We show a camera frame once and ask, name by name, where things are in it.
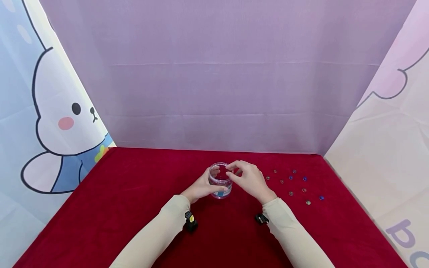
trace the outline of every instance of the purple backdrop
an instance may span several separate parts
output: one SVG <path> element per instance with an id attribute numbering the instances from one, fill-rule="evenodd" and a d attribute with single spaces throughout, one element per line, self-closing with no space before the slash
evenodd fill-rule
<path id="1" fill-rule="evenodd" d="M 40 0 L 118 146 L 324 154 L 415 0 Z"/>

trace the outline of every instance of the cartoon illustration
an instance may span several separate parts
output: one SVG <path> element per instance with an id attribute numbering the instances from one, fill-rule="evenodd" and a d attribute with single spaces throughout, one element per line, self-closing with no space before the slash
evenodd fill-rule
<path id="1" fill-rule="evenodd" d="M 403 92 L 409 81 L 407 73 L 429 52 L 429 35 L 422 35 L 417 30 L 427 23 L 429 17 L 424 16 L 406 21 L 404 27 L 415 30 L 404 32 L 401 38 L 395 39 L 357 108 L 371 95 L 380 99 L 393 99 Z"/>
<path id="2" fill-rule="evenodd" d="M 26 6 L 31 17 L 41 6 Z M 112 143 L 47 18 L 32 23 L 42 47 L 34 69 L 32 95 L 37 113 L 36 135 L 45 152 L 30 159 L 22 182 L 38 193 L 73 191 Z"/>

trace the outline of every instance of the red velvet cloth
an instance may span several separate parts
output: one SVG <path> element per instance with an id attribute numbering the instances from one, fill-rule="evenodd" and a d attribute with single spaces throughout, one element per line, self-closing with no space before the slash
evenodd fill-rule
<path id="1" fill-rule="evenodd" d="M 335 267 L 406 267 L 321 156 L 129 148 L 100 160 L 15 267 L 109 267 L 172 195 L 211 164 L 237 159 L 270 177 Z M 154 267 L 291 267 L 268 226 L 254 220 L 261 205 L 237 185 L 226 199 L 208 196 L 191 209 L 197 231 L 182 231 Z"/>

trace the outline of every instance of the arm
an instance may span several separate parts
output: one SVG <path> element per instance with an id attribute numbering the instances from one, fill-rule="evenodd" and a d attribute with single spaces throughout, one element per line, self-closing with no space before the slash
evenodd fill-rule
<path id="1" fill-rule="evenodd" d="M 263 213 L 269 219 L 268 227 L 292 265 L 295 268 L 334 267 L 286 203 L 268 188 L 258 167 L 245 161 L 235 161 L 227 166 L 231 171 L 236 168 L 239 169 L 236 174 L 227 172 L 228 177 L 261 202 Z"/>
<path id="2" fill-rule="evenodd" d="M 182 230 L 190 205 L 211 193 L 228 190 L 223 186 L 210 185 L 208 173 L 209 168 L 181 195 L 173 196 L 159 214 L 131 239 L 110 268 L 151 267 Z"/>
<path id="3" fill-rule="evenodd" d="M 298 222 L 287 204 L 276 198 L 262 206 L 270 232 L 295 268 L 334 267 L 328 256 Z"/>

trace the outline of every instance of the beige sleeve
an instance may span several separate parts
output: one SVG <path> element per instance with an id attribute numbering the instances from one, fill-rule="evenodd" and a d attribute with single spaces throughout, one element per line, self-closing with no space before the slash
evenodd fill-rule
<path id="1" fill-rule="evenodd" d="M 131 239 L 110 268 L 151 267 L 182 230 L 188 210 L 190 204 L 186 197 L 173 196 L 159 214 Z"/>
<path id="2" fill-rule="evenodd" d="M 334 267 L 283 200 L 276 198 L 263 205 L 262 210 L 269 219 L 270 232 L 280 242 L 294 268 Z"/>

